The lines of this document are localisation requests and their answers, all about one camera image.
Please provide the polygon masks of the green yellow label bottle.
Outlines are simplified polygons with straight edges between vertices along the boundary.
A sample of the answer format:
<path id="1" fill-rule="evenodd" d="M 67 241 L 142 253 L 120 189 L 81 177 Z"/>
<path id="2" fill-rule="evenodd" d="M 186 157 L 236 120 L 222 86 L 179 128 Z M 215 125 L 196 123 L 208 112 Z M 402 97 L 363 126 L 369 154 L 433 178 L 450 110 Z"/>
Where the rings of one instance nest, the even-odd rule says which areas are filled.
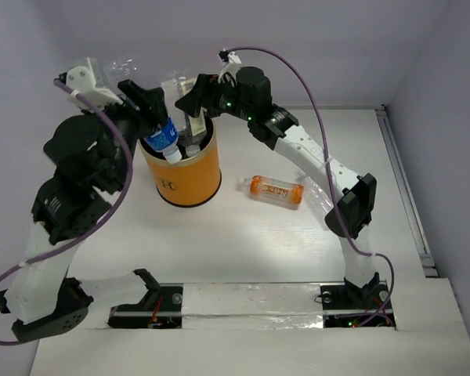
<path id="1" fill-rule="evenodd" d="M 187 157 L 194 157 L 201 152 L 201 143 L 207 135 L 207 125 L 204 115 L 191 117 L 175 106 L 175 102 L 184 97 L 196 83 L 196 78 L 179 76 L 163 81 L 165 105 L 168 114 L 179 133 L 179 145 L 184 149 Z"/>

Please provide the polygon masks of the orange label bottle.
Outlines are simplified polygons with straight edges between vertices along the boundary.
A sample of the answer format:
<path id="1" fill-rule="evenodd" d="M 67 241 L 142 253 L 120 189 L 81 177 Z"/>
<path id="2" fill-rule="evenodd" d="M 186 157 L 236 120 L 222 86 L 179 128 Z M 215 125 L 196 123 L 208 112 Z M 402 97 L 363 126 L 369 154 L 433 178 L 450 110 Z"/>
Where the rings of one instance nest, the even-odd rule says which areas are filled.
<path id="1" fill-rule="evenodd" d="M 262 175 L 241 177 L 237 189 L 253 201 L 273 204 L 292 210 L 298 209 L 304 197 L 304 186 Z"/>

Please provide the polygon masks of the blue label bottle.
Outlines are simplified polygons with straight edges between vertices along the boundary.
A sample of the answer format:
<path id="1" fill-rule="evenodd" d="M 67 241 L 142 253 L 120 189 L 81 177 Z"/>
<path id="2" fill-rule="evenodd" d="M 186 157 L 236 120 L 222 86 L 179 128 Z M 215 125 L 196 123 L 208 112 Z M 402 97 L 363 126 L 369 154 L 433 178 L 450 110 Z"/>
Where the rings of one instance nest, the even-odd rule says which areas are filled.
<path id="1" fill-rule="evenodd" d="M 153 151 L 162 154 L 169 164 L 173 165 L 182 160 L 183 156 L 177 146 L 179 133 L 171 117 L 168 117 L 165 126 L 161 126 L 153 135 L 145 137 L 144 140 Z"/>

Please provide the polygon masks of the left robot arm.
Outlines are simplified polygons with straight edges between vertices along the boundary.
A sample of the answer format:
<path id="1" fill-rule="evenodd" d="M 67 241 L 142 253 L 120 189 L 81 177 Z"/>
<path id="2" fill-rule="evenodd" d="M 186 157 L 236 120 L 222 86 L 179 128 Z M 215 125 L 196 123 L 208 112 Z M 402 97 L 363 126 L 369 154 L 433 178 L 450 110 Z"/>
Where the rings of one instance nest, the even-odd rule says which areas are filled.
<path id="1" fill-rule="evenodd" d="M 102 107 L 72 92 L 84 109 L 62 121 L 44 146 L 56 169 L 34 199 L 26 258 L 9 271 L 11 287 L 0 291 L 0 312 L 14 319 L 15 345 L 67 333 L 99 306 L 154 309 L 160 303 L 160 284 L 146 269 L 105 280 L 67 274 L 81 244 L 118 208 L 105 195 L 125 198 L 137 144 L 168 120 L 162 89 L 130 80 L 118 87 L 121 96 Z"/>

